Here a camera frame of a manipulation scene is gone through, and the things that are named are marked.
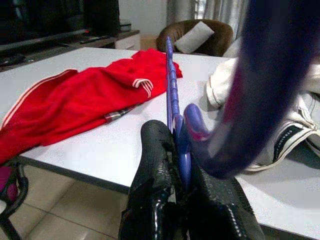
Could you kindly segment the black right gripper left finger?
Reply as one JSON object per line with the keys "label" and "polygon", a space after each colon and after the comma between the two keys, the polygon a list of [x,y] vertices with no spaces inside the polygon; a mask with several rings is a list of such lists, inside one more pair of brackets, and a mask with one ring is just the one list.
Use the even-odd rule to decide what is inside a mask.
{"label": "black right gripper left finger", "polygon": [[159,120],[140,130],[141,159],[121,214],[121,240],[185,240],[183,195],[176,150],[168,127]]}

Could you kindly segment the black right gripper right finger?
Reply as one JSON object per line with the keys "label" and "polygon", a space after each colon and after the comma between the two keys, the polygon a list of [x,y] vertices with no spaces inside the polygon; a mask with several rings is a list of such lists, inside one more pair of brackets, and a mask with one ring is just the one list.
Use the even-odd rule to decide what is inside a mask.
{"label": "black right gripper right finger", "polygon": [[264,233],[236,178],[209,175],[191,157],[187,228],[192,240],[262,240]]}

